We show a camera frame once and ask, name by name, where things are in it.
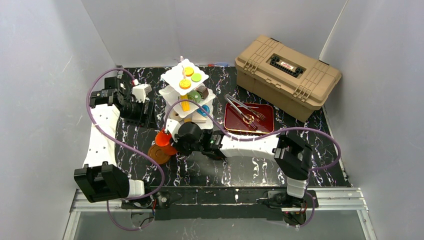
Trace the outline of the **orange plastic cup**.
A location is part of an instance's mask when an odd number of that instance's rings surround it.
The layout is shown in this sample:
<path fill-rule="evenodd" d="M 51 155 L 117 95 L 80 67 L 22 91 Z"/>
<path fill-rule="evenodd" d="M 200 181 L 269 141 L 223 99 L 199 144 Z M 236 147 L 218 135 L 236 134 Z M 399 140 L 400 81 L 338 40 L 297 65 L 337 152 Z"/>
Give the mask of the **orange plastic cup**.
<path fill-rule="evenodd" d="M 172 135 L 161 130 L 155 136 L 155 144 L 164 152 L 166 155 L 173 156 L 177 154 L 177 150 L 171 144 Z"/>

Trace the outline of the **brown round wooden lid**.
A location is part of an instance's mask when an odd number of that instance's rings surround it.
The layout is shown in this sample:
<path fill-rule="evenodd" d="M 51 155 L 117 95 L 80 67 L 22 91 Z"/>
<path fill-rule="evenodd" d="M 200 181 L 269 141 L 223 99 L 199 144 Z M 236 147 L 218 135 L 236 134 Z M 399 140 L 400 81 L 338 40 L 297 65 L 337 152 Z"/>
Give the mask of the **brown round wooden lid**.
<path fill-rule="evenodd" d="M 170 160 L 170 158 L 171 158 L 170 155 L 164 153 L 162 151 L 162 149 L 158 145 L 156 145 L 156 144 L 152 145 L 149 148 L 149 150 L 148 150 L 148 156 L 150 158 L 152 158 L 159 165 L 166 164 Z"/>

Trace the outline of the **chocolate sprinkled donut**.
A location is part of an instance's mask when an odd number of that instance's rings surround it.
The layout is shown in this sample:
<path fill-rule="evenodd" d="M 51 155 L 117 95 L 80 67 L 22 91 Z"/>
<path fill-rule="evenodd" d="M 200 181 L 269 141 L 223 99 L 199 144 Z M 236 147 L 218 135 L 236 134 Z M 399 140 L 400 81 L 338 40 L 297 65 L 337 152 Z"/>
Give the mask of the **chocolate sprinkled donut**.
<path fill-rule="evenodd" d="M 180 117 L 180 115 L 176 111 L 174 111 L 174 110 L 168 115 L 168 117 L 170 119 L 175 120 L 175 121 L 178 121 L 178 122 L 180 122 L 182 120 L 182 118 Z"/>

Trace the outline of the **white triangle cake slice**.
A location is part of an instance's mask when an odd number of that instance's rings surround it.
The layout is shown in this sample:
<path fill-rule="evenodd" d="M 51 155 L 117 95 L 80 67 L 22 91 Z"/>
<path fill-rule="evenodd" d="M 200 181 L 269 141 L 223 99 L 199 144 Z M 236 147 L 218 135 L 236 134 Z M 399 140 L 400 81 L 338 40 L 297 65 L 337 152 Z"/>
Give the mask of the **white triangle cake slice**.
<path fill-rule="evenodd" d="M 207 121 L 207 118 L 197 112 L 194 112 L 192 114 L 191 120 L 195 123 L 205 123 Z"/>

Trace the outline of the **yellow decorated cake slice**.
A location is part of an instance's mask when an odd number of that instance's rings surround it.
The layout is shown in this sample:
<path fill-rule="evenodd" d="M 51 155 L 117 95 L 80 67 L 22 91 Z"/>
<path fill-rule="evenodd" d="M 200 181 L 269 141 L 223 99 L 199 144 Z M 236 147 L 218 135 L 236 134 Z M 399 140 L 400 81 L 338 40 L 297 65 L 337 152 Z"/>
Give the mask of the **yellow decorated cake slice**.
<path fill-rule="evenodd" d="M 190 104 L 189 104 L 189 102 L 187 101 L 189 98 L 188 98 L 188 95 L 186 94 L 186 95 L 181 95 L 180 97 L 179 97 L 179 99 L 180 100 L 182 100 L 182 102 L 181 102 L 181 108 L 182 108 L 182 110 L 184 111 L 184 112 L 187 112 L 187 111 L 189 111 L 190 110 Z"/>

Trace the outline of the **blue sprinkled donut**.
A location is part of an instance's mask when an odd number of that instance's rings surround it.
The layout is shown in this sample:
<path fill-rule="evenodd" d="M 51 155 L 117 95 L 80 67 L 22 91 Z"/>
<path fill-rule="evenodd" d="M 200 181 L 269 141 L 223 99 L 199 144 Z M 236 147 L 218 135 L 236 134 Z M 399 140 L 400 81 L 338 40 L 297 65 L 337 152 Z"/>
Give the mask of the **blue sprinkled donut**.
<path fill-rule="evenodd" d="M 202 107 L 198 108 L 196 110 L 196 112 L 198 114 L 200 114 L 202 117 L 206 118 L 207 115 L 211 112 L 209 106 L 207 106 L 206 104 L 203 105 Z"/>

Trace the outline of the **white three-tier cake stand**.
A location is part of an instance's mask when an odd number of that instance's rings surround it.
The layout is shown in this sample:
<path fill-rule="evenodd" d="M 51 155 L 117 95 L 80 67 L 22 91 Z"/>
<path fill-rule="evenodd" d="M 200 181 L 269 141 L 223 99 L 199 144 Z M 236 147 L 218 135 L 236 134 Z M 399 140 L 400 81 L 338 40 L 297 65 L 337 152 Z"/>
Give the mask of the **white three-tier cake stand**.
<path fill-rule="evenodd" d="M 204 84 L 209 78 L 208 74 L 183 56 L 177 65 L 163 73 L 161 80 L 166 86 L 159 90 L 159 94 L 165 100 L 166 109 L 171 110 L 168 117 L 181 123 L 194 122 L 202 130 L 213 129 L 212 120 L 201 110 L 204 107 L 209 115 L 213 115 L 216 95 Z"/>

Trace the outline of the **green swirl roll cake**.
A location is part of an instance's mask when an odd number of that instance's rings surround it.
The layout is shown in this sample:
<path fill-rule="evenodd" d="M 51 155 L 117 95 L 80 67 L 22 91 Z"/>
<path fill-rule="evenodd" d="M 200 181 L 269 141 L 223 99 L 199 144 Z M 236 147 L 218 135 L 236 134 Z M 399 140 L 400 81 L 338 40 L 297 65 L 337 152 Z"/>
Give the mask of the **green swirl roll cake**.
<path fill-rule="evenodd" d="M 200 102 L 203 100 L 203 98 L 202 98 L 202 94 L 201 94 L 201 93 L 199 93 L 199 92 L 198 92 L 198 91 L 196 91 L 196 90 L 192 90 L 192 91 L 190 91 L 190 92 L 187 94 L 187 98 L 188 98 L 189 100 L 191 100 L 191 101 L 196 102 L 196 103 L 200 103 Z"/>

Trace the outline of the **chocolate swirl roll cake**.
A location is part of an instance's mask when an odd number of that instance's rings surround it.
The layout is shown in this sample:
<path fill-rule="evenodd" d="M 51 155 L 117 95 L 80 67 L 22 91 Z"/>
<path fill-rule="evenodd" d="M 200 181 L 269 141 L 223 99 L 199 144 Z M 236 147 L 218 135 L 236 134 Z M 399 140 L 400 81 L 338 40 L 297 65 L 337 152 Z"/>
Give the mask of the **chocolate swirl roll cake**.
<path fill-rule="evenodd" d="M 200 94 L 201 98 L 204 100 L 209 96 L 209 90 L 206 86 L 200 85 L 196 91 Z"/>

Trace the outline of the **green round macaron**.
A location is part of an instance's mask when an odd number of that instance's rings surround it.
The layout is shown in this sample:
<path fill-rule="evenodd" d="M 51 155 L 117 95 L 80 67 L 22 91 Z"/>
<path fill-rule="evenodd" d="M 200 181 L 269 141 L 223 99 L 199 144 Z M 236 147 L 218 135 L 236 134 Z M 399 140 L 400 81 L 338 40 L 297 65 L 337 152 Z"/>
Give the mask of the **green round macaron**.
<path fill-rule="evenodd" d="M 190 79 L 191 79 L 193 82 L 198 83 L 198 82 L 200 82 L 200 81 L 202 80 L 202 74 L 201 74 L 201 73 L 198 73 L 198 72 L 195 72 L 195 73 L 193 73 L 193 74 L 190 76 Z"/>

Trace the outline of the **metal serving tongs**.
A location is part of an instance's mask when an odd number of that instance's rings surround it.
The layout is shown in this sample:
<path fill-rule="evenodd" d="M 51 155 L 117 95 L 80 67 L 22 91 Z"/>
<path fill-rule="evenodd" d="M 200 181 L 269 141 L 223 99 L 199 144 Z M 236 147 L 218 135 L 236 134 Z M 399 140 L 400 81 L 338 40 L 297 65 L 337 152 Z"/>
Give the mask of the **metal serving tongs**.
<path fill-rule="evenodd" d="M 247 106 L 245 103 L 235 99 L 231 95 L 226 94 L 224 98 L 230 104 L 230 106 L 236 111 L 236 113 L 244 122 L 244 124 L 251 130 L 258 129 L 256 122 L 266 120 L 265 115 L 263 115 L 257 110 L 254 110 L 252 107 Z"/>

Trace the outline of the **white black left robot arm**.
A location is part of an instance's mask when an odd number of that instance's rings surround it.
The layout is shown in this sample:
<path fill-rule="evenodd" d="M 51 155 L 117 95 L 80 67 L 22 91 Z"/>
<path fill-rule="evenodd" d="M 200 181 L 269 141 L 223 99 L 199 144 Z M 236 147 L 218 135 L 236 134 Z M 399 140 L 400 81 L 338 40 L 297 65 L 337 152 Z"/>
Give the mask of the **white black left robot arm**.
<path fill-rule="evenodd" d="M 74 170 L 74 180 L 91 203 L 143 196 L 145 184 L 133 180 L 118 166 L 115 155 L 117 123 L 120 118 L 137 127 L 156 127 L 150 84 L 134 80 L 126 85 L 117 77 L 106 77 L 104 88 L 88 94 L 91 126 L 83 166 Z"/>

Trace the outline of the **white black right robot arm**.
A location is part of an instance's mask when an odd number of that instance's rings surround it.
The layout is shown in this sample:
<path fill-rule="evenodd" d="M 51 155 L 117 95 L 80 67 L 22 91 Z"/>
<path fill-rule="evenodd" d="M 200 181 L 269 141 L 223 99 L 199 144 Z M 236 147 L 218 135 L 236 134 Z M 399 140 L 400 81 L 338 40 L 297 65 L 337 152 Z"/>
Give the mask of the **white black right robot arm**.
<path fill-rule="evenodd" d="M 167 120 L 164 131 L 171 135 L 176 151 L 185 156 L 200 152 L 214 160 L 237 156 L 275 160 L 287 177 L 286 194 L 298 199 L 305 195 L 312 147 L 296 134 L 287 132 L 250 138 L 201 129 L 194 122 L 181 124 L 172 119 Z"/>

